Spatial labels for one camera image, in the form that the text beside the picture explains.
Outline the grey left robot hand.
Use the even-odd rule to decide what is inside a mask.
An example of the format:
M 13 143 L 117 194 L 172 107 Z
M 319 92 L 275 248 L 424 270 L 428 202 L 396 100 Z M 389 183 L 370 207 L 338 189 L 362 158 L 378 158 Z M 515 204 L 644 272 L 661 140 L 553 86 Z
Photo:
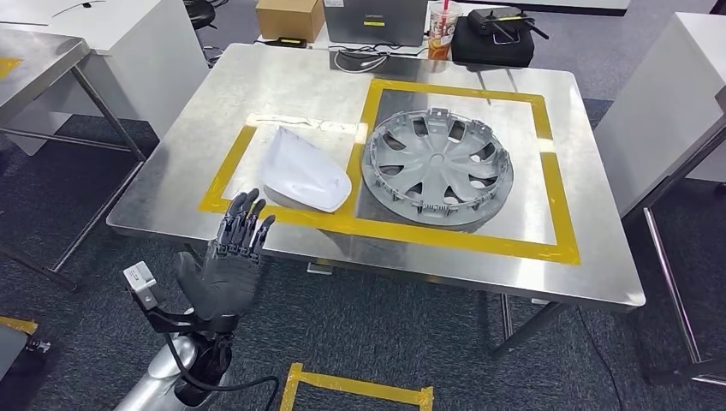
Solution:
M 260 253 L 275 222 L 273 215 L 259 221 L 265 205 L 257 188 L 238 194 L 221 219 L 217 236 L 207 243 L 202 266 L 188 251 L 177 254 L 177 283 L 201 319 L 239 316 L 252 305 L 261 277 Z

